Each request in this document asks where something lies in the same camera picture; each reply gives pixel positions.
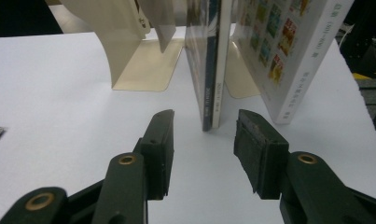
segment book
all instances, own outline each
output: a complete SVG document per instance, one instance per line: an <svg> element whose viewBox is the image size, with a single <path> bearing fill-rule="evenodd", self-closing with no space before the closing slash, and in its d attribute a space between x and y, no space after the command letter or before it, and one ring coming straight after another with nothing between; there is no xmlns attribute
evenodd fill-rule
<svg viewBox="0 0 376 224"><path fill-rule="evenodd" d="M219 124L232 1L188 0L185 47L202 130Z"/></svg>
<svg viewBox="0 0 376 224"><path fill-rule="evenodd" d="M354 0L241 0L231 40L274 123L289 123Z"/></svg>

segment beige bookend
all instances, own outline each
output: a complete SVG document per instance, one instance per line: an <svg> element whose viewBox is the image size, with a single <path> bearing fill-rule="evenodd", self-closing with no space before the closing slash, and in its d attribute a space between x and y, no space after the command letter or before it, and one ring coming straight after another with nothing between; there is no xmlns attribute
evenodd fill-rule
<svg viewBox="0 0 376 224"><path fill-rule="evenodd" d="M100 39L109 62L113 90L167 89L183 40L162 40L162 34L158 34L160 41L145 40L150 24L134 0L62 0L62 3ZM173 29L172 24L169 26L167 36Z"/></svg>
<svg viewBox="0 0 376 224"><path fill-rule="evenodd" d="M225 83L230 96L237 99L260 94L240 51L232 41L229 42Z"/></svg>

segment table surface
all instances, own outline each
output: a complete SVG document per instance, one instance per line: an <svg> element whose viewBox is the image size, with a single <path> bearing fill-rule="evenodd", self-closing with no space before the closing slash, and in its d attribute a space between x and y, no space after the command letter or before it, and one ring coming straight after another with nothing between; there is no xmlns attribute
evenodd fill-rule
<svg viewBox="0 0 376 224"><path fill-rule="evenodd" d="M279 201L253 194L233 155L239 109L270 120L260 96L225 89L220 128L203 133L184 51L166 91L112 91L94 33L0 38L0 218L33 189L71 195L103 179L165 109L175 111L174 167L169 196L149 202L150 223L283 223ZM274 127L290 151L322 157L346 186L376 198L376 132L336 43L292 123Z"/></svg>

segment white tabletop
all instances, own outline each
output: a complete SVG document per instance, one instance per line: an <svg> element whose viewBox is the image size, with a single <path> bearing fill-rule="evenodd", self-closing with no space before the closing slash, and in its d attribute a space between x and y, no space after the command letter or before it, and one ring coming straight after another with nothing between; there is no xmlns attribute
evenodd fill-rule
<svg viewBox="0 0 376 224"><path fill-rule="evenodd" d="M71 195L104 178L133 150L151 117L173 109L169 196L149 203L150 223L282 223L233 155L240 108L270 120L260 96L224 91L221 126L201 131L185 52L164 92L112 91L94 33L0 38L0 218L23 194L57 186ZM290 151L322 157L343 183L376 198L376 132L336 43L291 124L274 126Z"/></svg>

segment book spine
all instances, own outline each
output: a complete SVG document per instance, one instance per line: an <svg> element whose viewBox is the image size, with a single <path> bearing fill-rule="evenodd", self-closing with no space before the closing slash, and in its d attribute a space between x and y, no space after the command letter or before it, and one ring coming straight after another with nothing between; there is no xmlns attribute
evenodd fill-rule
<svg viewBox="0 0 376 224"><path fill-rule="evenodd" d="M216 59L216 83L214 92L214 111L212 127L219 127L223 83L225 80L226 60L229 49L230 39L230 17L232 10L232 1L223 0L220 6L220 19L219 19L219 39L217 46L217 59Z"/></svg>
<svg viewBox="0 0 376 224"><path fill-rule="evenodd" d="M220 0L209 1L207 18L207 54L205 62L205 85L204 85L204 106L202 116L202 130L207 132L212 128L212 117L214 108L214 89L216 79L216 55L218 42L218 16Z"/></svg>
<svg viewBox="0 0 376 224"><path fill-rule="evenodd" d="M275 123L287 124L292 120L353 2L354 0L326 1L280 112L274 118Z"/></svg>

